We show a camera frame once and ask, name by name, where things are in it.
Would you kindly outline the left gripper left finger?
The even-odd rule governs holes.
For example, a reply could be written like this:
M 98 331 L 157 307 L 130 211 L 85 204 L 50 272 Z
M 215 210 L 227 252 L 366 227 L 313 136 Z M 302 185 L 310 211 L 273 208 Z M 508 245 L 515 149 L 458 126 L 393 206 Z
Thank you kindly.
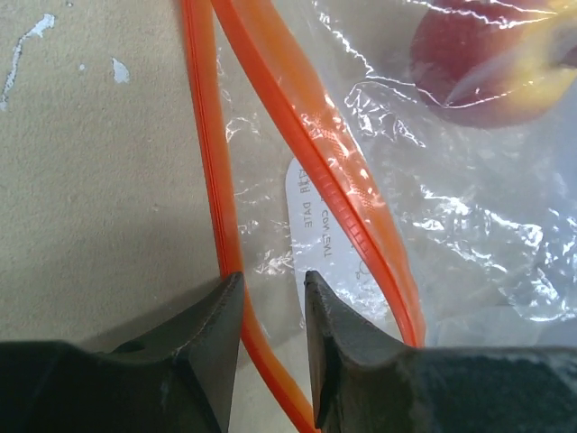
M 1 344 L 3 432 L 226 432 L 243 317 L 235 272 L 115 350 Z

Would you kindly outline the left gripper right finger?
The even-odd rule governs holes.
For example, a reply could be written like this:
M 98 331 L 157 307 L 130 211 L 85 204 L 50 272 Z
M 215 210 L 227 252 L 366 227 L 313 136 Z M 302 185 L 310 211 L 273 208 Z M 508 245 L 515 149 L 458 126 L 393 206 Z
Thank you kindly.
M 324 432 L 573 432 L 570 347 L 414 348 L 305 278 L 316 427 Z

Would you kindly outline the orange zip bag with apples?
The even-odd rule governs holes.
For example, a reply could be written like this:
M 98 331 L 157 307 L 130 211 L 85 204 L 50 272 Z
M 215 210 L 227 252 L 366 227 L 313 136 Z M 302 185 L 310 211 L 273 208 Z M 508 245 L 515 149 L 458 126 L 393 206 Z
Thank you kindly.
M 538 118 L 480 129 L 423 103 L 409 48 L 429 1 L 183 1 L 221 273 L 280 208 L 299 308 L 318 272 L 414 348 L 576 352 L 576 81 Z M 299 432 L 316 427 L 250 299 L 243 344 Z

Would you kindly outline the fake pomegranate red yellow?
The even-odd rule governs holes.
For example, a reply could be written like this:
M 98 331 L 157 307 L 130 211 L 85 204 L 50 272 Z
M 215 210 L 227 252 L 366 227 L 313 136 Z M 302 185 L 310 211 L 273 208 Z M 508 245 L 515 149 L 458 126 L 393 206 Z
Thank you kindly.
M 441 119 L 480 129 L 523 124 L 576 81 L 574 1 L 429 1 L 410 43 L 410 76 Z

